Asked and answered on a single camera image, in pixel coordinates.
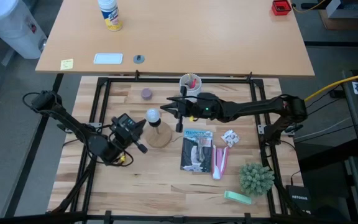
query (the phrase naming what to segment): wooden lamp base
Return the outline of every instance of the wooden lamp base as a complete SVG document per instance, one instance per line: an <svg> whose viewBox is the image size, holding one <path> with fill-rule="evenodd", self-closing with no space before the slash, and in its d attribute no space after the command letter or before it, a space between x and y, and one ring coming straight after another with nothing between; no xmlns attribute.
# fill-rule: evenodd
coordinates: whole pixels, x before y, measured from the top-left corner
<svg viewBox="0 0 358 224"><path fill-rule="evenodd" d="M147 127L144 136L150 146L161 148L171 141L172 130L167 123L161 122L157 128Z"/></svg>

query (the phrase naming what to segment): disinfectant spray can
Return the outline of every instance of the disinfectant spray can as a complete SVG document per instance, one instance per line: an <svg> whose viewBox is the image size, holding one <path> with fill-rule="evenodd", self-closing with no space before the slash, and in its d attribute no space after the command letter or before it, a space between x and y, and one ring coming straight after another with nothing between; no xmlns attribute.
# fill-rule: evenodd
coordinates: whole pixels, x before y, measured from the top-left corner
<svg viewBox="0 0 358 224"><path fill-rule="evenodd" d="M121 30L122 22L118 19L116 0L98 0L98 2L107 28L111 31Z"/></svg>

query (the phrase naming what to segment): red box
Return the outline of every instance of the red box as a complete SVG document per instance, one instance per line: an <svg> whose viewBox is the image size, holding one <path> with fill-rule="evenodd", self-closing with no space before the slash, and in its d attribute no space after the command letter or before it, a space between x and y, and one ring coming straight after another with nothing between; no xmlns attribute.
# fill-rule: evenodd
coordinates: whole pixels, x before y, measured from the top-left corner
<svg viewBox="0 0 358 224"><path fill-rule="evenodd" d="M278 0L273 1L272 10L276 16L284 16L287 15L292 10L292 8L287 0Z"/></svg>

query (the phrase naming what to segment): book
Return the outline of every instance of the book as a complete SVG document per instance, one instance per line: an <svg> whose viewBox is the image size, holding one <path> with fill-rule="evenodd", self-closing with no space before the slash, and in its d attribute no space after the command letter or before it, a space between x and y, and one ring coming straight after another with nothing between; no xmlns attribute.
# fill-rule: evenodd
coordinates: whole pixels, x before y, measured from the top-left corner
<svg viewBox="0 0 358 224"><path fill-rule="evenodd" d="M180 169L193 172L211 172L212 146L212 131L185 129Z"/></svg>

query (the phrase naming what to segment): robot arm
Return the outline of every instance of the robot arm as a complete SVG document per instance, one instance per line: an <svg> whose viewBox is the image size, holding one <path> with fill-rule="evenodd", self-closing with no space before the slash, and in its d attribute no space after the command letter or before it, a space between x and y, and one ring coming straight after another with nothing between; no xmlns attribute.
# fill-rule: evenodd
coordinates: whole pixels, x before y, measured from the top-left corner
<svg viewBox="0 0 358 224"><path fill-rule="evenodd" d="M53 91L30 94L37 96L28 105L25 98L29 94L26 94L23 97L26 106L36 113L58 120L65 128L72 130L75 136L84 143L87 153L100 157L106 166L128 166L128 164L123 165L119 159L122 154L130 155L125 149L133 142L143 153L147 152L147 148L137 142L142 134L145 120L135 123L126 114L119 118L113 117L110 136L114 135L115 138L112 140L109 136L97 132L95 127L80 123L67 113L62 105L62 98Z"/></svg>
<svg viewBox="0 0 358 224"><path fill-rule="evenodd" d="M295 96L280 95L269 100L235 103L219 99L212 93L200 93L197 97L194 97L186 96L186 90L181 91L182 96L167 98L173 103L161 106L161 109L179 119L178 126L181 126L182 117L217 119L220 122L227 123L241 116L276 113L281 117L274 124L264 127L262 140L269 144L280 144L282 131L286 130L292 123L302 122L308 117L305 102ZM193 103L187 100L188 98L197 98L197 102Z"/></svg>

